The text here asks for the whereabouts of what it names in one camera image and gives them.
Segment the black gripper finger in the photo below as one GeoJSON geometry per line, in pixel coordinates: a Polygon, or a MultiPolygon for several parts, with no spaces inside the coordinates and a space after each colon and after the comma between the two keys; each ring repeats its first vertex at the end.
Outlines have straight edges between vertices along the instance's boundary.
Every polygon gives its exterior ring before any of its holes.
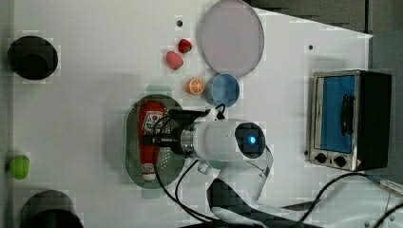
{"type": "Polygon", "coordinates": [[[161,136],[144,135],[142,136],[143,145],[157,145],[157,146],[173,146],[178,143],[178,140],[170,135],[162,134],[161,136]]]}

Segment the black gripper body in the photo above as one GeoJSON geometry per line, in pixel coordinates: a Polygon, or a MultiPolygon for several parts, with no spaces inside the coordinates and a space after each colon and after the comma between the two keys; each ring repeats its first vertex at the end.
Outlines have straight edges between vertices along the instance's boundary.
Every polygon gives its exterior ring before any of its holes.
{"type": "Polygon", "coordinates": [[[174,154],[190,156],[194,152],[195,121],[203,114],[202,111],[172,109],[168,112],[167,121],[174,128],[164,135],[164,143],[174,154]]]}

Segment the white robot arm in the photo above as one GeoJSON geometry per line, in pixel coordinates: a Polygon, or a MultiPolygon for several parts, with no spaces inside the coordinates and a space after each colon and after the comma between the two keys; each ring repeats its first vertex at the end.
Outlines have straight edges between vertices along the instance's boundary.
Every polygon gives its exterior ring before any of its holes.
{"type": "Polygon", "coordinates": [[[157,153],[169,147],[174,153],[205,162],[221,162],[223,167],[206,191],[214,214],[205,216],[187,206],[182,209],[207,227],[247,226],[249,228],[350,228],[375,212],[375,201],[345,204],[327,217],[318,207],[324,204],[320,190],[298,218],[287,208],[258,203],[273,163],[273,156],[259,125],[242,120],[225,120],[210,109],[205,112],[151,110],[140,116],[139,144],[151,161],[147,175],[158,177],[157,153]]]}

